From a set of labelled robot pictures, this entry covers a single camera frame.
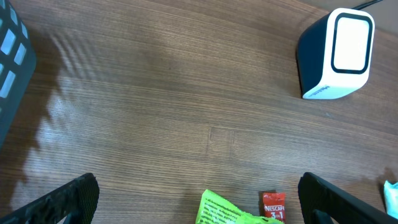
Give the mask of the white barcode scanner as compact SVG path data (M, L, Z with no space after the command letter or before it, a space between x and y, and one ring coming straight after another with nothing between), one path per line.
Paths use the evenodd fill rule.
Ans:
M369 78L375 24L355 9L338 8L308 27L296 49L302 98L334 100Z

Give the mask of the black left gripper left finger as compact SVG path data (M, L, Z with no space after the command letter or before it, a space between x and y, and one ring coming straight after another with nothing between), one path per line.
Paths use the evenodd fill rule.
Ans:
M1 218L2 224L64 223L90 224L100 189L92 173L67 184Z

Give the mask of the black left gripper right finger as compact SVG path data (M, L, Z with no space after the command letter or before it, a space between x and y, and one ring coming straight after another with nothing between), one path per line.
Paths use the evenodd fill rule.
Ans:
M397 219L321 177L306 172L298 183L305 224L397 224Z

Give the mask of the grey plastic mesh basket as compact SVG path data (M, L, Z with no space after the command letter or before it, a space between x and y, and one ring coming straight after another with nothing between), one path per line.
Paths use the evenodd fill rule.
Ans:
M1 0L1 142L4 142L34 73L29 31L8 0Z

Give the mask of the green snack packet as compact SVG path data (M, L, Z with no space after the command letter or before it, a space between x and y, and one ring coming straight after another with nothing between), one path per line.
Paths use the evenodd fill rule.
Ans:
M275 218L254 216L222 196L206 189L200 201L196 224L283 224Z

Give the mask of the red candy bar wrapper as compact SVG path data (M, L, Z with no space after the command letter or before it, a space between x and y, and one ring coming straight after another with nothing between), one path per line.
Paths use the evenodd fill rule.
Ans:
M264 192L262 194L264 214L267 218L273 218L285 223L285 193Z

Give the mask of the teal wipes packet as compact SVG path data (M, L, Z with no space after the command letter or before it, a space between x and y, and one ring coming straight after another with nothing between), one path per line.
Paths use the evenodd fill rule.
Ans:
M398 219L398 183L391 184L386 180L383 189L386 212L388 215Z

